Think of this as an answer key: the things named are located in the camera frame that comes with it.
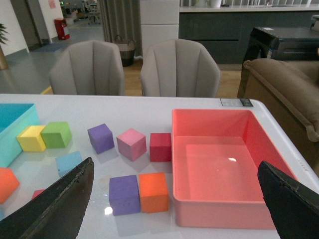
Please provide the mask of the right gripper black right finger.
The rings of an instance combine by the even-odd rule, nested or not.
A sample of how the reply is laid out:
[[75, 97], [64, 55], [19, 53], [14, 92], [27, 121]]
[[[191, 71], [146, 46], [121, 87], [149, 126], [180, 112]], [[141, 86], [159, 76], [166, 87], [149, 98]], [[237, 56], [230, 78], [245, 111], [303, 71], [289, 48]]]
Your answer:
[[282, 239], [319, 237], [319, 195], [267, 161], [258, 167], [263, 199]]

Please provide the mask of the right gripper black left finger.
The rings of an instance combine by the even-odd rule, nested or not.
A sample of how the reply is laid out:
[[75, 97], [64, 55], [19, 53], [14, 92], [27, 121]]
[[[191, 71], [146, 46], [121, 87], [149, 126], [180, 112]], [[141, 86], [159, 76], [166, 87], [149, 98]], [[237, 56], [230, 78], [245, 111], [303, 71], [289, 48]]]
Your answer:
[[90, 200], [94, 162], [88, 157], [0, 222], [2, 239], [74, 239]]

